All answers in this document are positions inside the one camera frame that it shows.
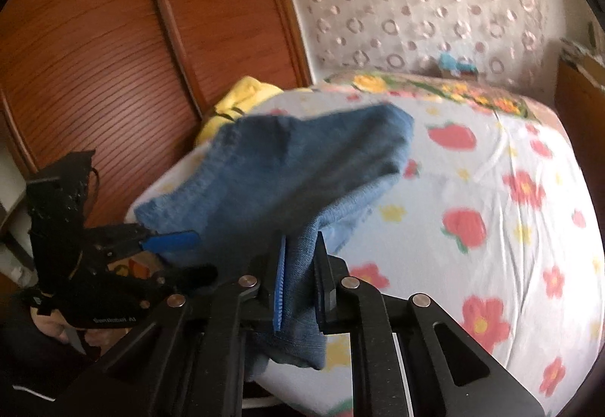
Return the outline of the person's left hand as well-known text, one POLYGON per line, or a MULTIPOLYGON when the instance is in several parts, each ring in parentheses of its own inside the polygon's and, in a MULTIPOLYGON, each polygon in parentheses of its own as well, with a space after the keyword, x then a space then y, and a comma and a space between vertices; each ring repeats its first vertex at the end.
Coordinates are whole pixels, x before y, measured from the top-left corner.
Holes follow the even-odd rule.
MULTIPOLYGON (((68 330, 74 329, 58 310, 54 310, 49 316, 42 316, 37 308, 31 307, 30 314, 36 328, 46 336, 55 338, 62 343, 69 343, 68 330)), ((123 336, 128 329, 80 329, 84 333, 85 342, 93 347, 100 347, 103 352, 110 349, 123 336)))

